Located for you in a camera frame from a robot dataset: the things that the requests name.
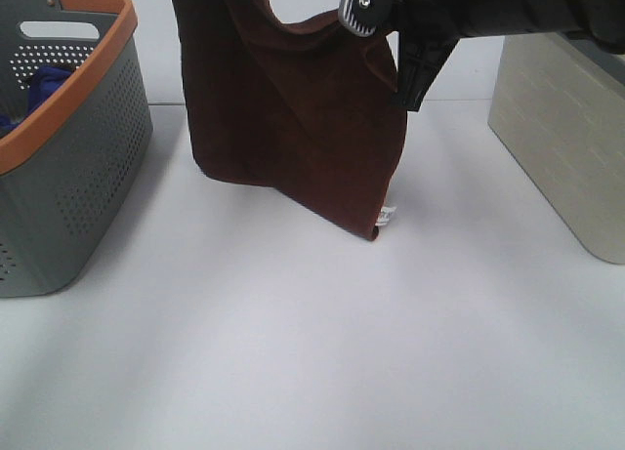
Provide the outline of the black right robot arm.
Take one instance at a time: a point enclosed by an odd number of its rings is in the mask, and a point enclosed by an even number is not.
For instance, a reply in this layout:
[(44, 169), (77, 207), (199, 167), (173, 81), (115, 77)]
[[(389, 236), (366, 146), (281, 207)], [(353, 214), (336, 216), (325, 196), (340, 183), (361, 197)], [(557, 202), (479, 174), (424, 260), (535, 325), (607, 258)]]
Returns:
[(338, 18), (358, 37), (398, 33), (395, 101), (409, 111), (464, 38), (559, 32), (624, 52), (624, 0), (340, 0)]

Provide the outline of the striped right gripper finger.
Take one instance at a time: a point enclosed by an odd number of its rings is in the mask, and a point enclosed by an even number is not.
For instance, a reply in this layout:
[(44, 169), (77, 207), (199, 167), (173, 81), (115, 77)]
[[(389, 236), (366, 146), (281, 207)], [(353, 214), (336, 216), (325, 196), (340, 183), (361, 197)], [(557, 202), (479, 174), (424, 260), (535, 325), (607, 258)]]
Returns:
[(369, 37), (390, 17), (395, 0), (340, 0), (339, 22), (358, 37)]

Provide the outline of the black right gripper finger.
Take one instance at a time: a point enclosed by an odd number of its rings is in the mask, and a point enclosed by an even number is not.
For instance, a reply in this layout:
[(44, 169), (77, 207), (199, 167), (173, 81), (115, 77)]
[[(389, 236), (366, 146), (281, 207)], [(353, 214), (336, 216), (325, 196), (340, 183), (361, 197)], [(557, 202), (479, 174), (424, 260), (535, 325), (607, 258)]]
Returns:
[(417, 37), (400, 31), (394, 103), (407, 111), (418, 112), (456, 45), (456, 40)]

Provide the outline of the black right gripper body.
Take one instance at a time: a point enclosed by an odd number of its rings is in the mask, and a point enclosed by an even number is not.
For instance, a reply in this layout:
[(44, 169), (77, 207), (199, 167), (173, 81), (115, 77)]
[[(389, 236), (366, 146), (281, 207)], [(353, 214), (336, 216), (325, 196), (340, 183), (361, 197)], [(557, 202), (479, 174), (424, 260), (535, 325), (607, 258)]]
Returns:
[(468, 38), (463, 26), (466, 0), (392, 0), (390, 25), (398, 43), (453, 43)]

